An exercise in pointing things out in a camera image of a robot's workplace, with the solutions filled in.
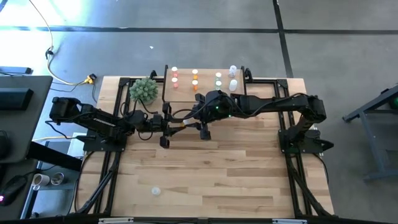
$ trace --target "gray floor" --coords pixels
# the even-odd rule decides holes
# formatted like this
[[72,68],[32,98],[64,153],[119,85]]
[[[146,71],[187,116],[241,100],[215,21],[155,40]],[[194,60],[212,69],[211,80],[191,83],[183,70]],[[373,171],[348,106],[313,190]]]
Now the gray floor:
[[[51,25],[276,28],[271,0],[35,2]],[[279,0],[279,5],[286,29],[398,29],[397,1]],[[11,24],[44,25],[22,0],[9,1],[0,13],[0,25]],[[71,82],[91,73],[148,75],[153,69],[161,72],[166,63],[190,68],[244,65],[255,77],[285,77],[277,34],[56,32],[54,38],[57,55],[52,70]],[[304,78],[308,93],[325,100],[328,119],[318,127],[324,139],[335,143],[325,153],[335,213],[397,223],[398,178],[362,181],[375,169],[369,145],[360,122],[345,124],[341,117],[398,82],[398,35],[289,34],[286,38],[294,77]],[[32,67],[35,75],[47,74],[48,45],[46,32],[1,31],[0,62]],[[43,123],[54,96],[94,103],[90,86],[73,93],[51,92],[35,138],[57,135]],[[67,134],[83,130],[73,124],[59,129]]]

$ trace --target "wooden table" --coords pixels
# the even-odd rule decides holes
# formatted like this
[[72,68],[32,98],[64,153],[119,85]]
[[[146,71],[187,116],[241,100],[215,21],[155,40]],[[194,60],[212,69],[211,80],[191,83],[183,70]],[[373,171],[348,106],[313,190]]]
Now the wooden table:
[[[113,112],[119,78],[104,77],[98,108]],[[303,79],[287,81],[291,95],[305,93]],[[269,85],[248,84],[247,91],[263,98],[274,96]],[[149,110],[161,111],[161,94],[159,91]],[[173,111],[192,107],[192,103],[171,105]],[[294,115],[298,121],[300,114]],[[277,118],[277,113],[263,113],[255,118],[211,123],[211,141],[200,140],[196,129],[185,129],[170,139],[170,149],[159,146],[159,133],[148,141],[140,140],[137,134],[129,137],[119,167],[112,216],[293,217],[285,158],[277,138]],[[86,163],[78,188],[79,207],[98,185],[103,157],[104,153],[96,152]],[[315,156],[304,154],[303,164],[309,189],[333,213],[322,163]],[[153,187],[161,189],[159,196],[151,194]],[[298,195],[304,211],[300,190]]]

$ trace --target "potted plant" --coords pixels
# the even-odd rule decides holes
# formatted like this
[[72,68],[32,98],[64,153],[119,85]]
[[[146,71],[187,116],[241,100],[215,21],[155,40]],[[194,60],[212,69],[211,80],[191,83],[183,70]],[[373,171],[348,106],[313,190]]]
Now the potted plant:
[[149,105],[157,98],[158,86],[155,80],[149,77],[136,80],[130,88],[130,98],[139,103]]

